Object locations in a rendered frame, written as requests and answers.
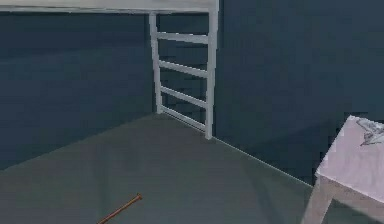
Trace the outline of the brown baseball bat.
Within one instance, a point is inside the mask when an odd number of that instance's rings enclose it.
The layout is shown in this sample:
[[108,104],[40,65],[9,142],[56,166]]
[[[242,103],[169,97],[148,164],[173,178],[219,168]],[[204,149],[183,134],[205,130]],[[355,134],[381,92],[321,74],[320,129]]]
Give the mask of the brown baseball bat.
[[109,220],[117,216],[119,213],[130,207],[132,204],[140,201],[143,199],[143,196],[140,193],[137,193],[136,196],[132,199],[130,199],[127,203],[124,205],[120,206],[118,209],[114,210],[104,218],[102,218],[100,221],[98,221],[96,224],[106,224]]

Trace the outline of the grey crumpled cloth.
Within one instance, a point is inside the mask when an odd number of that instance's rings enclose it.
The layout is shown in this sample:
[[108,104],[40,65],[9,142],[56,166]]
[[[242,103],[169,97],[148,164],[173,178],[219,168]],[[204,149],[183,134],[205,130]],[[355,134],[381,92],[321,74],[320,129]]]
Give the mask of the grey crumpled cloth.
[[356,123],[365,130],[363,145],[384,142],[384,124],[366,118],[360,118]]

